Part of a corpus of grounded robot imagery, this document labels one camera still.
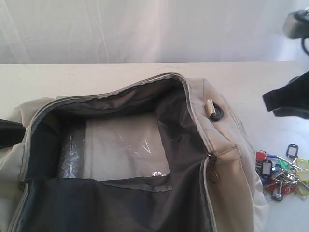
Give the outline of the clear plastic wrapped packet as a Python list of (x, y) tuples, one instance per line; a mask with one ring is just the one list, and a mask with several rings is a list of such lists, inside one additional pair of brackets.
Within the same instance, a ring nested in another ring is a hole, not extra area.
[(107, 181), (166, 176), (169, 172), (153, 113), (65, 125), (59, 177)]

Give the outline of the bunch of colourful key tags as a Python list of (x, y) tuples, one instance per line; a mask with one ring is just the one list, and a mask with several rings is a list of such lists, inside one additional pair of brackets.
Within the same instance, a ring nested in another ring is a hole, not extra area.
[(260, 150), (256, 152), (255, 170), (263, 191), (274, 201), (282, 201), (285, 195), (295, 193), (302, 199), (309, 197), (309, 161), (300, 158), (296, 144), (287, 146), (285, 157)]

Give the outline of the white backdrop curtain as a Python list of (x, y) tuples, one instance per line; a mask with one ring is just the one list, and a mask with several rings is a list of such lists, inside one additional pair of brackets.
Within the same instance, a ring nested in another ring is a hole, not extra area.
[(3, 0), (2, 64), (290, 61), (306, 0)]

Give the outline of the cream white fabric bag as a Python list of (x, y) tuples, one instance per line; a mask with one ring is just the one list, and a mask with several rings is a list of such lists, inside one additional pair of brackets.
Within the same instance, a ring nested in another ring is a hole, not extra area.
[[(68, 122), (153, 113), (170, 172), (98, 181), (58, 176)], [(256, 151), (206, 79), (164, 73), (121, 90), (17, 107), (22, 142), (0, 149), (3, 232), (261, 232), (269, 206)]]

